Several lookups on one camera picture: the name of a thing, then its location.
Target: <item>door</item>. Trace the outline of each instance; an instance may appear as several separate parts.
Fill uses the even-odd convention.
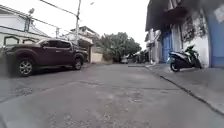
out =
[[[59,64],[71,64],[73,59],[73,51],[71,43],[65,41],[58,41],[57,53],[60,54]]]
[[[57,62],[56,44],[51,41],[46,41],[41,44],[41,48],[36,49],[39,57],[40,65],[49,66],[55,65]]]
[[[215,14],[208,14],[211,42],[211,66],[224,67],[224,21],[218,22]]]
[[[163,62],[166,63],[169,57],[169,53],[173,50],[172,47],[172,33],[167,32],[163,35],[162,39],[162,53],[163,53]]]

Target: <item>road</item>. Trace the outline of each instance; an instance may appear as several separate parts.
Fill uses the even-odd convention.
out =
[[[7,128],[224,127],[222,116],[146,68],[101,65],[0,81]]]

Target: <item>asphalt road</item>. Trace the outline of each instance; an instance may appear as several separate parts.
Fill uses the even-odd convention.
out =
[[[224,127],[222,116],[146,68],[102,65],[0,82],[7,128]]]

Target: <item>pickup truck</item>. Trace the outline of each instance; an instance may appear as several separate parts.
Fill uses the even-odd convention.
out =
[[[80,70],[87,52],[77,45],[60,39],[45,39],[34,44],[4,46],[3,58],[12,73],[30,76],[38,67],[70,65]]]

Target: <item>truck tire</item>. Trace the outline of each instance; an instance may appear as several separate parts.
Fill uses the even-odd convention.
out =
[[[34,62],[31,58],[20,57],[17,59],[14,68],[18,76],[28,77],[34,71]]]
[[[83,59],[80,57],[75,58],[75,63],[72,65],[73,69],[81,70],[83,65]]]

